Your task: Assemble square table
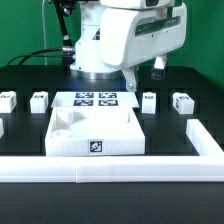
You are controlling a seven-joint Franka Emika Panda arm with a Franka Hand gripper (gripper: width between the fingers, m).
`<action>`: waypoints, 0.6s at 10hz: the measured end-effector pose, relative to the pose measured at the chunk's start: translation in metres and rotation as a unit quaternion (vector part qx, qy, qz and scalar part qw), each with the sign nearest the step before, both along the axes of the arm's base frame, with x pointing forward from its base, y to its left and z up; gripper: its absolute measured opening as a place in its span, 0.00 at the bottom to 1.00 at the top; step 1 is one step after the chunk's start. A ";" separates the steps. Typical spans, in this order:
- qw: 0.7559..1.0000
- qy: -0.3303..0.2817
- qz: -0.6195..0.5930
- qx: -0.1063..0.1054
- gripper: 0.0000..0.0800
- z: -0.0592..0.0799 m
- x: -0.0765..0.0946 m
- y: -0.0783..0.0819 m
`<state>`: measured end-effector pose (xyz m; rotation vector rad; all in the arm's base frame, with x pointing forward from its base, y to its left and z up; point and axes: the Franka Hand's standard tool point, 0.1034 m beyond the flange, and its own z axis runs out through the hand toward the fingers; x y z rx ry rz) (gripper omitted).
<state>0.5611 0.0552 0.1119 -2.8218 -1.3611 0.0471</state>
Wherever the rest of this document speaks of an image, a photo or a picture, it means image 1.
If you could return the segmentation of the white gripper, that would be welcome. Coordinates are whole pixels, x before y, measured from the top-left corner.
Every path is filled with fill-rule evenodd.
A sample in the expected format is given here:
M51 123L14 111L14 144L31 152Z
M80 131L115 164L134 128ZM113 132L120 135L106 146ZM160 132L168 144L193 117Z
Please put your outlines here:
M130 67L157 56L151 78L162 80L166 54L182 47L185 41L186 5L183 2L102 2L101 5L106 7L100 21L102 61L108 67L124 69L128 92L137 91L135 71Z

